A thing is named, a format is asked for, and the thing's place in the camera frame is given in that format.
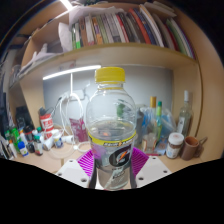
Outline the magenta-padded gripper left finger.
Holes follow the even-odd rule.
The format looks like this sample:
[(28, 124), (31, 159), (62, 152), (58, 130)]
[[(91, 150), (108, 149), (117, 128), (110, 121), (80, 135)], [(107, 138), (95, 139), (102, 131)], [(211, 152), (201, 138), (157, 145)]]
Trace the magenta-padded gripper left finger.
[(96, 187), (97, 174), (94, 168), (92, 151), (88, 150), (78, 159), (69, 159), (56, 175), (78, 186), (94, 189)]

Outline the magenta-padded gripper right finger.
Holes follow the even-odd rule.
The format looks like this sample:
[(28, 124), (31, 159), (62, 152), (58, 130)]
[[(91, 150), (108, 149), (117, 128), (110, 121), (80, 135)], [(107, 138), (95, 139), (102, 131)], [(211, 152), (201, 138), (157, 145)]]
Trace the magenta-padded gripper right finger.
[(147, 156), (139, 149), (133, 149), (130, 174), (132, 188), (141, 188), (170, 174), (171, 171), (157, 156)]

